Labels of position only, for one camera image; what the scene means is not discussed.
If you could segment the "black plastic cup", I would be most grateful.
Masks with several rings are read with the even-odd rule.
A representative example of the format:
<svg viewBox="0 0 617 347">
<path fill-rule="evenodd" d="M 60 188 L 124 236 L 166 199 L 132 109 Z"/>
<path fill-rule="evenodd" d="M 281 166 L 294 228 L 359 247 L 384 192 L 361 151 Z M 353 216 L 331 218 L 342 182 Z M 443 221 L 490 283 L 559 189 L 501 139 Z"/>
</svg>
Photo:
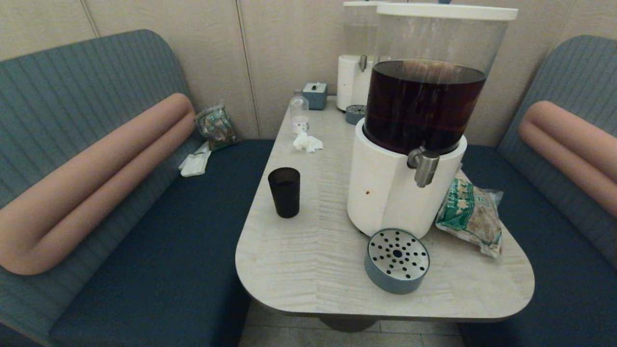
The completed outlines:
<svg viewBox="0 0 617 347">
<path fill-rule="evenodd" d="M 290 219 L 299 213 L 300 182 L 300 172 L 291 167 L 277 168 L 268 175 L 276 213 L 280 217 Z"/>
</svg>

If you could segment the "steel dispenser tap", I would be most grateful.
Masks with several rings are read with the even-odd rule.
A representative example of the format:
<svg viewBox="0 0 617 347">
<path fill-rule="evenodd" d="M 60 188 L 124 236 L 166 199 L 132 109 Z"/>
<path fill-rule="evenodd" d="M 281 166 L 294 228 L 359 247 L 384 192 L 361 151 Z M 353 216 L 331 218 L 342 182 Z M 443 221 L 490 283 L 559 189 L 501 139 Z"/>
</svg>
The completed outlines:
<svg viewBox="0 0 617 347">
<path fill-rule="evenodd" d="M 417 187 L 426 187 L 432 182 L 439 160 L 437 152 L 428 151 L 425 147 L 416 148 L 408 154 L 407 167 L 415 170 Z"/>
</svg>

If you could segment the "crumpled white tissue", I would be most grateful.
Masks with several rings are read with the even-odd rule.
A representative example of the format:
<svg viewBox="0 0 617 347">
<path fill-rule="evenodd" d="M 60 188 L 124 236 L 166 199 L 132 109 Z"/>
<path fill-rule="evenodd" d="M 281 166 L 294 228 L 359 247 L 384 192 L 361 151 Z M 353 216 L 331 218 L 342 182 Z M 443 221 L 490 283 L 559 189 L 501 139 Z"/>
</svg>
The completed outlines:
<svg viewBox="0 0 617 347">
<path fill-rule="evenodd" d="M 306 132 L 300 132 L 293 141 L 293 147 L 297 151 L 316 152 L 323 149 L 322 141 L 314 136 L 308 135 Z"/>
</svg>

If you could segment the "clear plastic bottle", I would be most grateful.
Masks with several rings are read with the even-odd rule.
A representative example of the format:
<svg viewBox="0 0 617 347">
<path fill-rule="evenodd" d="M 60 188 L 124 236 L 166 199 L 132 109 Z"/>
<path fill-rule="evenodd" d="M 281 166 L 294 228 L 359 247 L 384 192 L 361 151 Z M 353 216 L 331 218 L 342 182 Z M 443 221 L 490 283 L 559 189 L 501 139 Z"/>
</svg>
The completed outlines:
<svg viewBox="0 0 617 347">
<path fill-rule="evenodd" d="M 302 89 L 295 89 L 295 96 L 289 102 L 288 110 L 292 133 L 295 135 L 307 133 L 309 130 L 309 101 L 303 96 Z"/>
</svg>

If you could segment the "small blue-grey drip tray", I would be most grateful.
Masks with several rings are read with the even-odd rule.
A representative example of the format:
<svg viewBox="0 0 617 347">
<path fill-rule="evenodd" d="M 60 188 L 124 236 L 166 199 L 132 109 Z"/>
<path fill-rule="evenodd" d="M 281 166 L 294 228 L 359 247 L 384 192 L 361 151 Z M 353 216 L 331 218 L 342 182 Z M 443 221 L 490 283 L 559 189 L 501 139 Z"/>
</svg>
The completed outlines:
<svg viewBox="0 0 617 347">
<path fill-rule="evenodd" d="M 350 105 L 345 110 L 346 123 L 357 125 L 366 116 L 366 105 Z"/>
</svg>

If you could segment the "blue-grey tissue box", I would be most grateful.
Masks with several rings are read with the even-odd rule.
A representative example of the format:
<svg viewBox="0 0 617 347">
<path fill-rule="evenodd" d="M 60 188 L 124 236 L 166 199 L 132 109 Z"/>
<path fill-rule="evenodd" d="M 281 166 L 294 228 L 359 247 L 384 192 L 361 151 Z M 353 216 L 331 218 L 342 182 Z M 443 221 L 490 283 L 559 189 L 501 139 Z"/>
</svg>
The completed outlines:
<svg viewBox="0 0 617 347">
<path fill-rule="evenodd" d="M 307 83 L 302 90 L 302 95 L 308 101 L 309 110 L 324 110 L 327 104 L 328 84 Z"/>
</svg>

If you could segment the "clear water dispenser white base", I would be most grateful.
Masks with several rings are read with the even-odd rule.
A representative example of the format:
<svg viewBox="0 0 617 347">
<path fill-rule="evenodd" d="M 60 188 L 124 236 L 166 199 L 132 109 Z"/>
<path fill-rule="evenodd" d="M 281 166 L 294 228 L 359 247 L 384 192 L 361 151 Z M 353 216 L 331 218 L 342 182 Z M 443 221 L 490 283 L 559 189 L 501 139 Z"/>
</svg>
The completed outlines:
<svg viewBox="0 0 617 347">
<path fill-rule="evenodd" d="M 345 49 L 338 57 L 337 107 L 367 105 L 375 56 L 379 1 L 346 1 Z"/>
</svg>

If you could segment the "dark green snack bag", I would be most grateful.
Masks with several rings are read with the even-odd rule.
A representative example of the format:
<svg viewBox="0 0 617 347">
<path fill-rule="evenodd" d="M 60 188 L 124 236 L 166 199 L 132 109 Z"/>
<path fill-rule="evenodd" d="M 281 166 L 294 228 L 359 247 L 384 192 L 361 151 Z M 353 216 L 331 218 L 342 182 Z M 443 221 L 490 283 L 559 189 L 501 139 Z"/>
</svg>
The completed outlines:
<svg viewBox="0 0 617 347">
<path fill-rule="evenodd" d="M 195 124 L 213 152 L 241 142 L 231 125 L 227 109 L 222 103 L 200 111 L 195 116 Z"/>
</svg>

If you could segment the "white napkin pack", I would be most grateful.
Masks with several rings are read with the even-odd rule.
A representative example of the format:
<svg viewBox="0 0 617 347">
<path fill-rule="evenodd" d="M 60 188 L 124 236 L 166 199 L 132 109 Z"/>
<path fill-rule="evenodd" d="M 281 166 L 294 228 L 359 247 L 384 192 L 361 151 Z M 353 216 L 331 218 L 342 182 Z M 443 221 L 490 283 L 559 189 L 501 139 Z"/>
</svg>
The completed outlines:
<svg viewBox="0 0 617 347">
<path fill-rule="evenodd" d="M 178 169 L 181 176 L 190 177 L 203 175 L 211 153 L 212 151 L 210 150 L 209 143 L 203 143 L 194 153 L 189 154 L 179 165 Z"/>
</svg>

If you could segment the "blue-grey perforated drip tray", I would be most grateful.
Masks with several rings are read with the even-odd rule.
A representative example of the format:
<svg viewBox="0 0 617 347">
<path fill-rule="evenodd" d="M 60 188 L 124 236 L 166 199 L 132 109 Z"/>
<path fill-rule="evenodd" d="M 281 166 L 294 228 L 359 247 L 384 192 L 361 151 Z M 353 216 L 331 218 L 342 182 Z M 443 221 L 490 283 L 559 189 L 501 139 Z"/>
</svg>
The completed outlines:
<svg viewBox="0 0 617 347">
<path fill-rule="evenodd" d="M 364 270 L 376 286 L 390 294 L 416 291 L 429 267 L 428 250 L 408 231 L 386 228 L 368 241 Z"/>
</svg>

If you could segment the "large dark tea dispenser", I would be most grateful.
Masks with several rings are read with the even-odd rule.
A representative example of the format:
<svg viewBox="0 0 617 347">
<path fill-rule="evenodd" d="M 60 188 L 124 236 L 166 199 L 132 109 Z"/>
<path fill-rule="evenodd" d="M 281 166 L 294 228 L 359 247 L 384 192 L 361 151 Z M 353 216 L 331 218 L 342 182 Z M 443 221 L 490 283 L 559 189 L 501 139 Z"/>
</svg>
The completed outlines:
<svg viewBox="0 0 617 347">
<path fill-rule="evenodd" d="M 353 139 L 347 213 L 371 237 L 386 228 L 423 237 L 460 170 L 465 129 L 518 9 L 381 3 L 366 116 Z M 417 187 L 408 154 L 440 156 Z"/>
</svg>

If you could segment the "green grain snack bag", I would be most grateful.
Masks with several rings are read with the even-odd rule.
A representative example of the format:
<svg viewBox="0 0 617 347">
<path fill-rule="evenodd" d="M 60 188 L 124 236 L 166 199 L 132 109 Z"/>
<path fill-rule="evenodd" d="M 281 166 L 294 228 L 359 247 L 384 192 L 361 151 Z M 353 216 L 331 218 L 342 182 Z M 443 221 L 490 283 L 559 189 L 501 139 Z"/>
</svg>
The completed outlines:
<svg viewBox="0 0 617 347">
<path fill-rule="evenodd" d="M 477 187 L 463 178 L 454 178 L 445 196 L 435 226 L 458 239 L 480 247 L 493 258 L 502 255 L 502 222 L 498 206 L 503 192 Z"/>
</svg>

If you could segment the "pink bolster cushion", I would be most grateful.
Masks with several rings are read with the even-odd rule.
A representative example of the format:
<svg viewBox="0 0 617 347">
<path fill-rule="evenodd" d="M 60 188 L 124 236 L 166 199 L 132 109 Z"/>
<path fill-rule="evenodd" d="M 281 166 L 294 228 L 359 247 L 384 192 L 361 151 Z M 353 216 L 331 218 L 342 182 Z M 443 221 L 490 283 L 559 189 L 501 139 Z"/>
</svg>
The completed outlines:
<svg viewBox="0 0 617 347">
<path fill-rule="evenodd" d="M 0 267 L 37 275 L 60 264 L 194 132 L 174 93 L 110 132 L 0 209 Z"/>
<path fill-rule="evenodd" d="M 520 138 L 617 219 L 617 137 L 549 101 L 536 102 Z"/>
</svg>

